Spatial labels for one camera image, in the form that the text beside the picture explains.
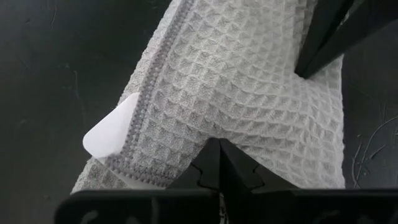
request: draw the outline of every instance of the dark gray surface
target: dark gray surface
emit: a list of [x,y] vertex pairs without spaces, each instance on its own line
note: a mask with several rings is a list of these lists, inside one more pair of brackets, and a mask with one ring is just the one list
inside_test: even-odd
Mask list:
[[353,179],[358,176],[362,188],[397,187],[398,24],[380,30],[347,52],[343,106],[347,186],[353,187]]
[[[1,223],[52,222],[89,158],[84,133],[117,103],[168,3],[0,0]],[[397,34],[386,31],[345,57],[348,187],[360,143],[359,163],[373,132],[398,114]],[[386,147],[362,163],[360,186],[396,185],[397,122],[373,137],[367,156]]]

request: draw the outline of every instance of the gray stitched edge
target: gray stitched edge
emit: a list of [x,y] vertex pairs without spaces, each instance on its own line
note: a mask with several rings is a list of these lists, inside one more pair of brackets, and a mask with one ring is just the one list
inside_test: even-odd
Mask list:
[[[165,37],[162,40],[160,49],[156,53],[154,60],[152,61],[148,69],[148,73],[140,89],[137,106],[132,116],[129,131],[126,137],[126,142],[124,143],[121,155],[124,155],[126,151],[134,149],[137,145],[142,122],[144,120],[144,115],[147,111],[149,101],[152,97],[152,91],[156,84],[156,80],[164,66],[165,59],[167,58],[174,39],[180,32],[183,22],[187,17],[187,14],[189,13],[190,8],[193,5],[193,2],[194,0],[182,0],[181,5],[179,5],[179,8],[177,9],[175,17],[173,18],[173,21],[170,23],[170,26],[165,33]],[[131,173],[119,170],[117,167],[115,167],[115,165],[113,165],[111,161],[113,161],[112,158],[107,158],[105,165],[115,173],[121,174],[128,178],[133,178],[135,180],[140,180],[142,182],[147,182],[161,187],[166,186],[171,181],[171,179],[166,175],[160,174],[156,170],[152,170],[151,168],[141,167],[137,164],[133,164],[133,166],[130,167],[130,172],[134,174],[131,175]],[[150,179],[152,175],[156,175],[156,181]]]

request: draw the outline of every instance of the black table surface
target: black table surface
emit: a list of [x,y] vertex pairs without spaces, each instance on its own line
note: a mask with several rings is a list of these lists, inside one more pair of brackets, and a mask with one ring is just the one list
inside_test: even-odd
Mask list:
[[[115,107],[169,2],[0,0],[1,223],[52,223],[89,158],[84,134]],[[397,34],[345,55],[347,187],[360,166],[356,187],[397,185]]]

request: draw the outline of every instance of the black clamp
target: black clamp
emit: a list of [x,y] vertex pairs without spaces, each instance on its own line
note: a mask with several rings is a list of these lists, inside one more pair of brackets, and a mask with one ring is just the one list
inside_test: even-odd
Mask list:
[[220,195],[229,223],[395,223],[396,190],[304,190],[275,175],[227,139],[211,138],[165,190],[73,194],[56,224],[219,223]]

